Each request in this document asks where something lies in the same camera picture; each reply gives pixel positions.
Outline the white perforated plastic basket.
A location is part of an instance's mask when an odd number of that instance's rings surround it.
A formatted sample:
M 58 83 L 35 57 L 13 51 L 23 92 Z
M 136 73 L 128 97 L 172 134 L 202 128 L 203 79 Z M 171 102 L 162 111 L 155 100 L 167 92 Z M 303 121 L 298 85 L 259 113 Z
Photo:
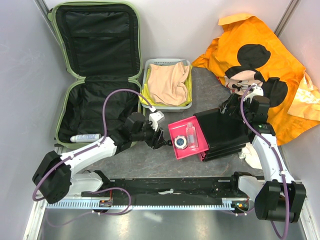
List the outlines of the white perforated plastic basket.
M 180 58 L 154 58 L 154 59 L 149 59 L 145 62 L 141 93 L 148 100 L 151 100 L 149 96 L 149 91 L 147 90 L 147 81 L 151 73 L 150 65 L 154 64 L 157 66 L 171 66 L 178 62 L 182 62 L 185 66 L 190 66 L 190 71 L 185 81 L 185 85 L 188 89 L 187 101 L 184 104 L 179 106 L 163 105 L 163 104 L 157 104 L 153 102 L 151 103 L 153 106 L 155 106 L 156 109 L 159 109 L 162 112 L 181 113 L 192 106 L 192 68 L 193 67 L 188 60 L 180 59 Z

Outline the orange cartoon mouse cloth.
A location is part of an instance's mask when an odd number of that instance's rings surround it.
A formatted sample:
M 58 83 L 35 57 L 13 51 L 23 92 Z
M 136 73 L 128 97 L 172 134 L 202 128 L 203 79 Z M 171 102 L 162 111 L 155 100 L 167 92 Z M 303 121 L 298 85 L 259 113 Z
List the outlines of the orange cartoon mouse cloth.
M 318 89 L 274 32 L 249 13 L 222 17 L 218 24 L 223 34 L 192 65 L 211 71 L 233 94 L 260 86 L 270 101 L 267 122 L 280 146 L 319 125 L 312 113 L 320 108 Z

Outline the black box with pink ends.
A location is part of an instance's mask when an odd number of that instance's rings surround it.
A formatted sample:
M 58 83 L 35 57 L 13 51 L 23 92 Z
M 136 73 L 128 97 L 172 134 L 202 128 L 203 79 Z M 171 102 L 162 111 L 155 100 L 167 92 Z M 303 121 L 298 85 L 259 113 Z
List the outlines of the black box with pink ends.
M 194 116 L 208 146 L 208 150 L 199 154 L 203 162 L 239 153 L 249 142 L 244 123 L 222 114 L 218 107 Z

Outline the beige pink garment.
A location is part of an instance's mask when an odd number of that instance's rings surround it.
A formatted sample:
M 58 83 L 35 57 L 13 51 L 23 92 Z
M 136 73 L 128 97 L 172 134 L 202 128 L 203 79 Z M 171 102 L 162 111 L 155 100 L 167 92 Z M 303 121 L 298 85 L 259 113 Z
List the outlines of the beige pink garment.
M 146 84 L 152 102 L 166 106 L 185 104 L 188 101 L 186 81 L 190 71 L 190 66 L 182 62 L 167 66 L 151 64 Z

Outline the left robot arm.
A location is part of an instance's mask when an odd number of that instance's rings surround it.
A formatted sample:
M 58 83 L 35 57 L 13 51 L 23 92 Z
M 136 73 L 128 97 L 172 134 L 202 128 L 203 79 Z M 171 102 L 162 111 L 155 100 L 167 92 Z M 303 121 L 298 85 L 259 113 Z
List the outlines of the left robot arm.
M 99 197 L 106 196 L 110 185 L 104 181 L 104 176 L 94 173 L 94 181 L 86 183 L 79 172 L 89 165 L 131 148 L 137 142 L 145 142 L 154 150 L 167 146 L 169 143 L 164 139 L 164 130 L 160 127 L 164 120 L 165 115 L 161 111 L 151 113 L 148 118 L 134 112 L 119 130 L 109 136 L 102 136 L 95 142 L 69 152 L 48 152 L 32 177 L 36 186 L 32 199 L 39 201 L 37 193 L 41 193 L 42 200 L 55 204 L 70 190 L 94 192 Z

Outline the white tube with round cap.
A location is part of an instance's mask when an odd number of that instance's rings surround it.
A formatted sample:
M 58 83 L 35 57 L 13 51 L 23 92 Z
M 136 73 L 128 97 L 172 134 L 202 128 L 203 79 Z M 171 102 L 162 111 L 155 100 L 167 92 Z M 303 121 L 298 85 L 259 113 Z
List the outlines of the white tube with round cap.
M 70 137 L 72 143 L 93 143 L 98 141 L 102 135 L 100 133 L 96 134 L 78 134 Z

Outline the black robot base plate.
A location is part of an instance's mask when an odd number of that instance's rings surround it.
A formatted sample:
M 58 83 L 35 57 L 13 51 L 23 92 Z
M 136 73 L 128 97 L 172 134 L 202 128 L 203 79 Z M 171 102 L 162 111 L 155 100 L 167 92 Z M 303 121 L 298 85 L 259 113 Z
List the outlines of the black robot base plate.
M 116 204 L 218 204 L 223 198 L 247 199 L 236 189 L 234 176 L 173 177 L 173 178 L 116 178 L 105 188 L 122 188 L 98 194 L 82 192 L 82 197 L 111 197 Z

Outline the pink drawer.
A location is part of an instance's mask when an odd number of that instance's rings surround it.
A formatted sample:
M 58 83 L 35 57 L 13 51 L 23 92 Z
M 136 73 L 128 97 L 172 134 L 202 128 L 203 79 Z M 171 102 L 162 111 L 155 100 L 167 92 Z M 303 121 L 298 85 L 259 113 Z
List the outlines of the pink drawer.
M 195 155 L 204 160 L 209 146 L 195 116 L 170 123 L 168 130 L 177 160 Z

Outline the white crumpled cloth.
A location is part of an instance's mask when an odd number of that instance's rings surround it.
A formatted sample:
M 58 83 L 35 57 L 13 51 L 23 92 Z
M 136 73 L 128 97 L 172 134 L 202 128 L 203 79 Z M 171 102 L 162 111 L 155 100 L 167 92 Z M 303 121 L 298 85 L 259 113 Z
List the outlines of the white crumpled cloth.
M 259 156 L 251 143 L 246 143 L 245 147 L 238 153 L 240 159 L 245 162 L 253 169 L 262 170 L 262 165 Z

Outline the green hard-shell suitcase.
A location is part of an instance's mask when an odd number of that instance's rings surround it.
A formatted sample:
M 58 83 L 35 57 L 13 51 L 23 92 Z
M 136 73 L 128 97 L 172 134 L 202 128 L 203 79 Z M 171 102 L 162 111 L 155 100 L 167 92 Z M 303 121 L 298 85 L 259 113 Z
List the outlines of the green hard-shell suitcase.
M 127 117 L 140 112 L 142 88 L 140 18 L 121 1 L 73 1 L 48 14 L 66 70 L 75 81 L 68 87 L 55 130 L 58 144 L 78 149 L 70 137 L 111 135 Z

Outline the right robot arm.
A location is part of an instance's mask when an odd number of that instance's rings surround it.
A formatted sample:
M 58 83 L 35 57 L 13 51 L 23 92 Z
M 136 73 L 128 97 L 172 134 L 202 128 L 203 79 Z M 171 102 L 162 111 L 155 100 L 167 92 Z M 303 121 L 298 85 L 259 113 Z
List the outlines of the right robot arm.
M 229 184 L 235 197 L 244 193 L 254 201 L 255 215 L 260 220 L 296 223 L 306 197 L 306 188 L 297 183 L 287 170 L 277 146 L 276 133 L 268 123 L 270 100 L 261 95 L 241 97 L 233 93 L 219 105 L 228 120 L 238 120 L 256 151 L 265 183 L 240 173 Z

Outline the round silver blue-lid tin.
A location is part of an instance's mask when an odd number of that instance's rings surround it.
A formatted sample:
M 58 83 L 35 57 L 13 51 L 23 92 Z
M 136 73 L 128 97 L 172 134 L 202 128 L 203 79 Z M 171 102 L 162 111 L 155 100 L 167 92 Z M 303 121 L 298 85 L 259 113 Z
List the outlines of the round silver blue-lid tin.
M 174 138 L 173 145 L 178 150 L 184 150 L 188 147 L 187 138 L 184 135 L 178 135 Z

